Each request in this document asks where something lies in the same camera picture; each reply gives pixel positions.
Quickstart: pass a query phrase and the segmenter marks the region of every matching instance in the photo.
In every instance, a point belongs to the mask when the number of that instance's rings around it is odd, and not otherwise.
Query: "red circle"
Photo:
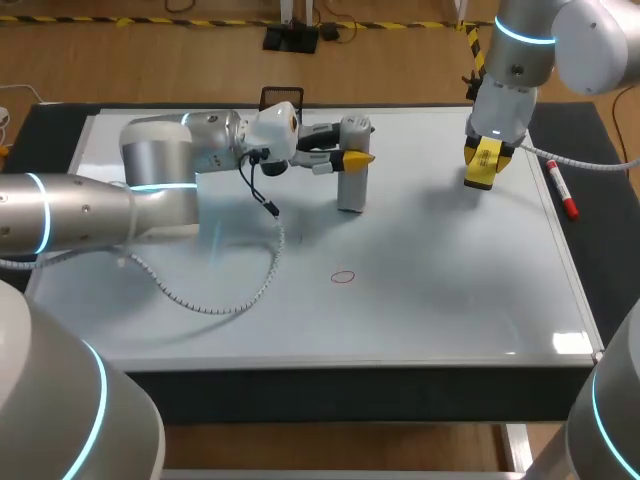
[[[349,278],[348,280],[340,280],[336,278],[339,275],[342,275],[344,273],[351,274],[351,278]],[[331,275],[331,281],[333,283],[349,283],[349,282],[352,282],[354,278],[356,278],[356,272],[353,272],[351,270],[342,270],[341,272],[336,272],[333,275]]]

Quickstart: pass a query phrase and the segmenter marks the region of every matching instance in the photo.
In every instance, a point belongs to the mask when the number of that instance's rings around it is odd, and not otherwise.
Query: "black mat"
[[[243,107],[256,108],[238,104],[35,106],[20,130],[5,171],[66,172],[86,117],[102,108]],[[537,147],[554,153],[599,163],[619,161],[590,103],[540,104],[530,132]],[[566,219],[553,187],[552,197],[600,335],[607,344],[640,297],[638,200],[623,173],[598,175],[569,168],[562,171],[580,209],[580,221],[571,223]],[[27,274],[6,271],[0,271],[0,278],[23,291],[28,281]],[[348,420],[524,422],[565,419],[589,370],[348,368],[152,372],[131,377],[151,395],[169,424]]]

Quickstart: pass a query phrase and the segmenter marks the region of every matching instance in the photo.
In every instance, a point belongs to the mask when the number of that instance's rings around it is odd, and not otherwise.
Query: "wooden floor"
[[[176,5],[181,0],[174,0]],[[322,7],[324,20],[334,19]],[[426,21],[447,16],[441,0],[333,0],[334,10],[360,21]],[[471,0],[468,18],[490,20],[496,0]],[[0,15],[163,16],[162,0],[23,0]],[[184,18],[277,19],[275,0],[199,0]],[[257,102],[265,85],[305,89],[313,103],[460,103],[460,81],[473,61],[453,29],[359,31],[347,44],[323,43],[312,56],[261,50],[258,28],[44,25],[0,27],[0,84],[29,83],[45,100],[61,102]],[[489,46],[491,28],[481,44]],[[620,151],[611,115],[615,92],[590,100]],[[585,101],[557,78],[540,101]],[[33,98],[0,91],[12,114],[10,142]],[[631,159],[640,156],[640,88],[618,104]],[[640,172],[631,176],[640,193]],[[539,451],[554,426],[530,429]],[[504,460],[487,425],[246,425],[169,428],[171,468],[496,470]]]

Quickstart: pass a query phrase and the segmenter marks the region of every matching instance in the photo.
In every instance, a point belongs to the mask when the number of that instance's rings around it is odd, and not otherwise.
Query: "whiteboard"
[[[286,247],[248,312],[185,310],[107,253],[41,271],[28,292],[126,371],[589,364],[600,340],[537,159],[518,150],[485,192],[463,186],[467,107],[306,110],[304,122],[352,112],[376,128],[365,212],[337,211],[336,175],[258,176],[280,208]],[[159,113],[97,115],[78,173],[124,180],[121,128]],[[237,172],[199,175],[198,195],[197,239],[135,252],[191,302],[245,301],[270,266],[273,219]],[[336,278],[341,271],[353,279],[335,283],[351,278]]]

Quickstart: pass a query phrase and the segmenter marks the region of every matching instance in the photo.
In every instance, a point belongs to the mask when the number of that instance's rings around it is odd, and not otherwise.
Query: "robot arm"
[[[336,125],[303,130],[288,102],[251,121],[234,110],[135,120],[120,135],[125,186],[78,175],[1,175],[0,253],[99,249],[191,237],[199,225],[196,173],[237,170],[254,152],[260,153],[253,158],[270,176],[283,173],[289,164],[314,173],[364,171],[364,185],[357,185],[355,192],[363,206],[366,166],[373,157],[362,152],[368,151],[371,125],[359,117],[346,117]],[[342,150],[311,151],[344,141],[349,145]],[[309,151],[298,151],[299,142]],[[340,185],[339,206],[354,196],[353,186],[341,190]]]
[[[519,145],[554,62],[578,93],[640,81],[640,6],[628,0],[502,0],[495,25],[470,135]]]

